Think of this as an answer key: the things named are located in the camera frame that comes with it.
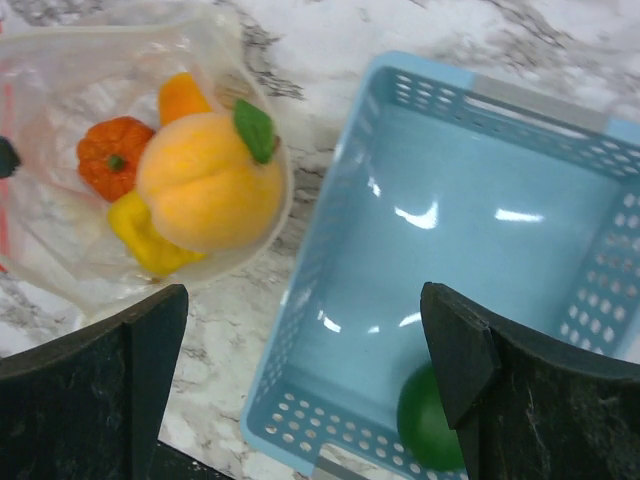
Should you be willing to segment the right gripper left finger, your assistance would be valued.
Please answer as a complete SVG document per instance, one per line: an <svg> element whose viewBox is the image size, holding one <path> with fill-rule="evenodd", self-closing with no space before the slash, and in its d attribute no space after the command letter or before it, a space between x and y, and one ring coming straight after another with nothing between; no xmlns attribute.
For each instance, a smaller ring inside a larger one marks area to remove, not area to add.
<svg viewBox="0 0 640 480"><path fill-rule="evenodd" d="M188 305L186 288L170 285L2 359L2 478L146 478Z"/></svg>

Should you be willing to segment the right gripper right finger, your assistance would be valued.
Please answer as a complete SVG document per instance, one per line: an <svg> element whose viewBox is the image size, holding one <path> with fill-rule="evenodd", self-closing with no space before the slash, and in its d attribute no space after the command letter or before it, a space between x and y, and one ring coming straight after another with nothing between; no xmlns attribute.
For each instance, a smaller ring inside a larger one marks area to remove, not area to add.
<svg viewBox="0 0 640 480"><path fill-rule="evenodd" d="M639 367L424 284L420 309L471 479L636 479Z"/></svg>

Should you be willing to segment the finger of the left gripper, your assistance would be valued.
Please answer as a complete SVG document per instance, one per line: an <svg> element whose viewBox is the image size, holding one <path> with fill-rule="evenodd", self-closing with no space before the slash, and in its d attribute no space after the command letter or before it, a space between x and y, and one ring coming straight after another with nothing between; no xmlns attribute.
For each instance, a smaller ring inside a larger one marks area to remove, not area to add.
<svg viewBox="0 0 640 480"><path fill-rule="evenodd" d="M0 137L0 178L10 178L21 165L21 159L11 141Z"/></svg>

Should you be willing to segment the bumpy red orange tangerine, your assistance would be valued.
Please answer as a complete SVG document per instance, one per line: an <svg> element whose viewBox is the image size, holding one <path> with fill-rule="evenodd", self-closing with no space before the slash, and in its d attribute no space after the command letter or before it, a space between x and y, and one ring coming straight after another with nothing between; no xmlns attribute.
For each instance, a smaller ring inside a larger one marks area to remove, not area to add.
<svg viewBox="0 0 640 480"><path fill-rule="evenodd" d="M154 134L131 116L93 125L76 146L78 174L100 197L115 202L133 189L139 159Z"/></svg>

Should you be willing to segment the clear zip bag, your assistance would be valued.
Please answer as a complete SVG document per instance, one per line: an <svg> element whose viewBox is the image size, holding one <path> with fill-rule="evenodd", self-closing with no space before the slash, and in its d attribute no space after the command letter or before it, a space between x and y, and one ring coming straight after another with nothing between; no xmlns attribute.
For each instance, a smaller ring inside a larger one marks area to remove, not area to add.
<svg viewBox="0 0 640 480"><path fill-rule="evenodd" d="M67 24L3 34L1 95L4 83L13 91L5 137L21 165L4 179L2 265L88 321L163 288L111 231L106 201L78 175L76 146L115 117L157 127L157 90L184 70L217 108L244 99L269 111L244 66L242 36L234 8L202 1L92 1Z"/></svg>
<svg viewBox="0 0 640 480"><path fill-rule="evenodd" d="M11 131L12 115L13 115L13 91L9 83L4 83L2 87L1 100L3 106L1 108L1 135L8 136ZM4 201L8 198L8 187L4 179L1 180L1 254L9 253L9 236L7 226L7 212Z"/></svg>

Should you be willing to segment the yellow bell pepper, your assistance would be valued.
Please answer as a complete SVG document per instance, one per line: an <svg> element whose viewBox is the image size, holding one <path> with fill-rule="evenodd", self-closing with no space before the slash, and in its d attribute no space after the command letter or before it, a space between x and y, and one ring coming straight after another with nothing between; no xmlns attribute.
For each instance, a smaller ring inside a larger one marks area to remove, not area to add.
<svg viewBox="0 0 640 480"><path fill-rule="evenodd" d="M180 248L162 237L152 224L148 206L135 190L111 205L107 219L111 230L138 264L155 276L168 276L206 257L205 254Z"/></svg>

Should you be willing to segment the yellow orange peach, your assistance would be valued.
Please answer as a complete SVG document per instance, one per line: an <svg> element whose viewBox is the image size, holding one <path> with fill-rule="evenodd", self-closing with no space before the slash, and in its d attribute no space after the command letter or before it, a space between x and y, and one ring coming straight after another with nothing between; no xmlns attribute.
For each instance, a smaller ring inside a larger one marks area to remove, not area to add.
<svg viewBox="0 0 640 480"><path fill-rule="evenodd" d="M162 237L201 253L244 248L275 221L284 177L269 115L239 100L229 113L187 115L147 144L136 189Z"/></svg>

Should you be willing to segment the clear zip top bag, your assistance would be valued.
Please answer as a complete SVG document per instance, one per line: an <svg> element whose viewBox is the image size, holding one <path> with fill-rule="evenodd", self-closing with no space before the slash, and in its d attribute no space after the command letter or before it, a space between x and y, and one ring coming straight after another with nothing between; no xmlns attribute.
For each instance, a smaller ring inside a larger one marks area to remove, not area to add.
<svg viewBox="0 0 640 480"><path fill-rule="evenodd" d="M12 115L13 115L13 91L9 83L4 83L2 87L1 100L3 106L1 108L1 135L8 136L11 131ZM4 201L8 198L8 187L4 179L1 180L1 254L9 253L9 236L7 226L7 212Z"/></svg>

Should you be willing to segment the orange bell pepper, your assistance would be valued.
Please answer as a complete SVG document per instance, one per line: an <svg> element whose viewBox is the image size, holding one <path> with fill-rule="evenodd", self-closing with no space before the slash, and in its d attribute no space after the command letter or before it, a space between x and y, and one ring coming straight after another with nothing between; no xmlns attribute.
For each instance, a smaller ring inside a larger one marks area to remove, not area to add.
<svg viewBox="0 0 640 480"><path fill-rule="evenodd" d="M188 115L213 111L189 72L180 72L161 86L157 105L161 126Z"/></svg>

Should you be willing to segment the green avocado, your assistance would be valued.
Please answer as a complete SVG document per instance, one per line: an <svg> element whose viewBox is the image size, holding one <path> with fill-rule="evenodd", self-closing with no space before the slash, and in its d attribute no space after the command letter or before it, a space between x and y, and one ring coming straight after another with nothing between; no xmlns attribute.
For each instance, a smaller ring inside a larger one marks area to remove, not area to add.
<svg viewBox="0 0 640 480"><path fill-rule="evenodd" d="M449 428L431 364L416 369L404 383L396 424L402 445L420 466L437 471L464 468L458 437Z"/></svg>

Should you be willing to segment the light blue plastic basket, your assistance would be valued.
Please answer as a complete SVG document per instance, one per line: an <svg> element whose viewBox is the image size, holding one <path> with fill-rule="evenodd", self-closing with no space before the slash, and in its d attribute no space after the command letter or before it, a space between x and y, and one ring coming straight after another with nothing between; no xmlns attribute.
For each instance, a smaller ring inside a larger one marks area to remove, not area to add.
<svg viewBox="0 0 640 480"><path fill-rule="evenodd" d="M305 475L349 477L322 457L331 444L411 479L471 479L465 464L420 466L397 431L404 383L432 365L427 282L630 362L638 125L409 53L374 59L250 389L245 440Z"/></svg>

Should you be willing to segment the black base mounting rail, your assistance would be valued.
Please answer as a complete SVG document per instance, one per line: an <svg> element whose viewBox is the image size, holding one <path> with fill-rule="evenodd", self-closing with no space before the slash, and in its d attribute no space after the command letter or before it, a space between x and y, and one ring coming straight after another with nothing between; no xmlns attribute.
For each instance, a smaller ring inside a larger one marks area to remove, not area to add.
<svg viewBox="0 0 640 480"><path fill-rule="evenodd" d="M233 480L178 449L157 442L148 474L149 480Z"/></svg>

